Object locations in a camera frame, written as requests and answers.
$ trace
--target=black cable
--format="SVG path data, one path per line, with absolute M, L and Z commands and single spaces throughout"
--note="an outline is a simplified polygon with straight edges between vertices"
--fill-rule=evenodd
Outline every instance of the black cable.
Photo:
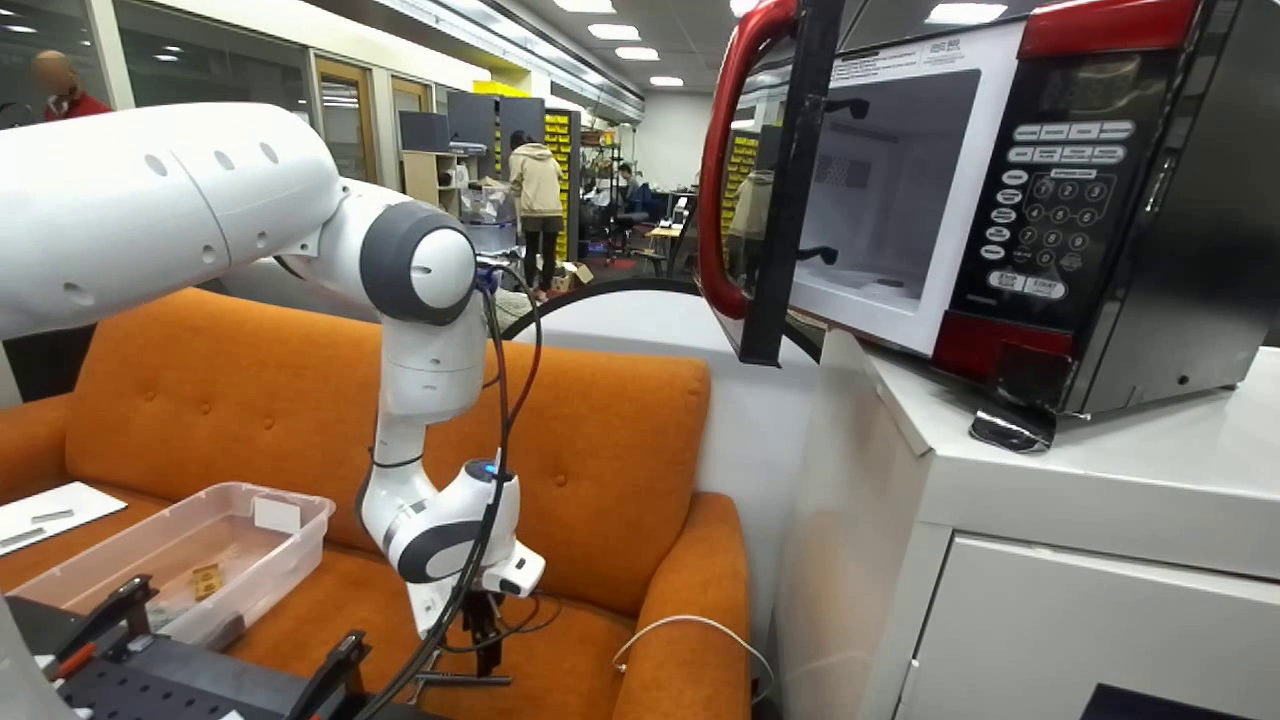
M 407 457 L 407 459 L 391 459 L 391 465 L 379 465 L 379 459 L 369 459 L 373 467 L 413 467 L 421 465 L 423 457 Z
M 443 651 L 463 656 L 463 651 L 481 651 L 481 650 L 506 645 L 506 640 L 514 640 L 514 635 L 544 633 L 544 629 L 557 625 L 562 604 L 551 604 L 551 615 L 549 615 L 549 621 L 539 621 L 539 615 L 544 615 L 544 599 L 536 597 L 536 599 L 532 599 L 532 611 L 529 611 L 520 625 L 496 621 L 499 633 L 496 633 L 494 640 L 485 640 L 485 645 L 443 645 Z
M 499 352 L 499 334 L 496 334 L 496 307 L 494 307 L 494 295 L 485 295 L 485 314 L 490 314 L 490 338 L 496 340 L 496 377 L 499 377 L 499 413 L 508 413 L 508 372 L 506 372 L 506 352 Z M 423 686 L 423 674 L 435 670 L 441 651 L 448 650 L 448 625 L 456 621 L 461 604 L 470 599 L 472 583 L 481 581 L 481 561 L 490 551 L 490 537 L 494 537 L 494 526 L 496 526 L 496 508 L 506 505 L 506 490 L 508 490 L 508 418 L 499 423 L 499 482 L 494 484 L 494 501 L 481 516 L 481 532 L 477 532 L 477 546 L 463 561 L 463 567 L 456 571 L 456 583 L 451 583 L 451 597 L 441 611 L 441 621 L 428 629 L 428 635 L 416 645 L 416 651 L 407 656 L 407 663 L 391 678 L 390 690 L 379 690 L 357 720 L 373 720 L 379 718 L 407 686 Z
M 532 391 L 532 380 L 536 380 L 539 365 L 544 365 L 544 318 L 532 321 L 532 361 L 529 361 L 529 377 L 526 377 L 526 389 L 515 397 L 515 410 L 508 418 L 508 436 L 515 434 L 515 419 L 526 413 L 526 401 Z
M 592 279 L 592 286 L 582 286 L 564 295 L 551 295 L 549 305 L 536 305 L 532 314 L 515 318 L 508 329 L 506 329 L 506 340 L 520 338 L 529 323 L 539 323 L 544 318 L 568 307 L 568 305 L 582 305 L 582 302 L 592 302 L 592 295 L 607 295 L 607 293 L 686 293 L 686 295 L 701 295 L 701 289 L 686 278 L 618 278 L 618 279 Z

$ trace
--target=yellow sign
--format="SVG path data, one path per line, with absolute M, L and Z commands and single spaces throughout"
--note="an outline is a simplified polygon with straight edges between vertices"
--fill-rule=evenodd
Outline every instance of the yellow sign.
M 472 85 L 477 98 L 529 98 L 529 71 L 494 71 Z
M 724 168 L 724 196 L 721 196 L 721 236 L 729 236 L 738 196 L 742 196 L 750 173 L 758 168 L 758 151 L 760 151 L 758 137 L 742 137 L 742 133 L 734 137 L 729 168 Z
M 562 236 L 557 236 L 557 262 L 568 258 L 568 219 L 573 219 L 573 122 L 568 111 L 544 111 L 544 143 L 557 151 L 557 165 L 562 165 L 562 212 L 564 212 L 564 225 L 562 225 Z

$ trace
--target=couch cushion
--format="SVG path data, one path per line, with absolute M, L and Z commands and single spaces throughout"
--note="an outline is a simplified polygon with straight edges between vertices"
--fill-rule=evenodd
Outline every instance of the couch cushion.
M 508 599 L 506 621 L 529 621 L 529 599 Z M 285 604 L 277 604 L 231 656 L 308 678 L 326 651 L 361 629 L 373 645 L 361 663 L 366 686 L 384 690 L 416 650 L 404 583 L 369 551 L 326 551 L 317 578 L 308 578 Z M 423 708 L 451 720 L 602 720 L 618 705 L 621 674 L 611 651 L 632 635 L 632 621 L 584 607 L 578 599 L 544 599 L 529 625 L 506 640 L 499 678 L 508 690 L 428 690 Z M 443 674 L 477 674 L 470 651 L 451 651 Z
M 508 348 L 514 397 L 532 365 Z M 514 434 L 526 484 L 520 540 L 544 551 L 544 593 L 637 615 L 678 546 L 709 419 L 714 377 L 686 355 L 544 352 Z M 496 447 L 496 391 L 428 436 L 428 472 L 451 477 Z
M 176 293 L 97 329 L 70 410 L 70 472 L 184 501 L 220 482 L 357 493 L 376 418 L 376 323 Z

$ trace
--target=orange couch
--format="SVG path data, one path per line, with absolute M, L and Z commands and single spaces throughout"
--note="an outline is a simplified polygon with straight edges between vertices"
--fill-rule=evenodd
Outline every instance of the orange couch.
M 129 511 L 0 561 L 0 587 L 184 501 L 252 482 L 336 501 L 330 547 L 230 651 L 292 678 L 361 629 L 369 690 L 416 650 L 404 583 L 366 540 L 357 493 L 376 419 L 376 323 L 176 293 L 100 323 L 70 397 L 0 413 L 0 501 L 92 482 Z M 508 346 L 520 389 L 532 348 Z M 729 495 L 695 490 L 709 368 L 678 355 L 544 348 L 514 436 L 526 477 L 520 537 L 549 555 L 539 621 L 508 635 L 508 690 L 434 690 L 441 718 L 653 718 L 744 720 L 750 656 L 704 625 L 666 625 L 611 663 L 626 640 L 672 611 L 750 633 L 750 555 Z M 428 472 L 448 482 L 494 457 L 496 389 L 428 434 Z

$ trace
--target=paper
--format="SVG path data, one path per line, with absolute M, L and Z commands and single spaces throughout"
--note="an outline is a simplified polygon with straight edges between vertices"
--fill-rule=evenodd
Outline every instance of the paper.
M 292 532 L 306 528 L 306 511 L 296 505 L 255 495 L 252 501 L 252 526 L 292 537 Z
M 124 501 L 82 482 L 0 505 L 0 555 L 122 511 Z

